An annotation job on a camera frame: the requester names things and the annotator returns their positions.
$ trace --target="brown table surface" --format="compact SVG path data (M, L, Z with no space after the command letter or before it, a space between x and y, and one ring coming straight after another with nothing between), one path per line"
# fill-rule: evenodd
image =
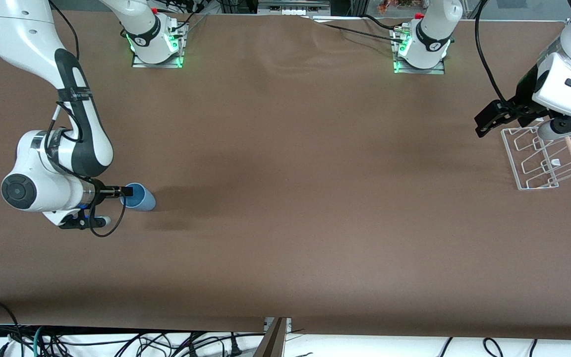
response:
M157 207L98 239L0 196L0 300L21 323L260 330L292 316L308 333L571 338L571 180L519 192L499 132L476 137L496 95L473 23L446 75L407 75L383 40L210 16L171 70L131 68L113 14L66 14L114 145L100 178L144 183ZM482 25L506 97L561 28ZM56 99L0 59L0 182Z

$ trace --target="wire rack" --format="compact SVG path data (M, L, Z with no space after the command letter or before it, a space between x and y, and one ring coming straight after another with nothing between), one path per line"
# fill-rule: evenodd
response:
M519 190L550 189L571 179L571 136L543 140L537 135L543 119L533 126L501 131Z

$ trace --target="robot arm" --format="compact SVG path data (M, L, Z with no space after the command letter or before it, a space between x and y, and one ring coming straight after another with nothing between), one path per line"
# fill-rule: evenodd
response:
M43 212L62 226L107 196L101 192L107 188L90 177L109 167L112 145L81 65L57 36L47 0L0 0L0 57L52 84L72 124L72 129L22 136L14 168L1 184L2 195L14 208Z
M451 34L462 19L459 0L434 0L426 9L424 18L408 23L409 41L398 55L416 68L433 68L446 56Z
M114 153L98 119L81 65L58 38L46 0L0 1L0 57L57 89L72 116L58 144L58 162L80 176L102 174Z
M127 32L136 56L145 63L161 63L179 50L177 20L154 13L146 0L100 0L111 9Z
M552 120L539 128L542 139L571 135L571 20L521 79L514 97L494 100L475 117L476 132L483 137L501 124L518 120L527 126L546 115Z

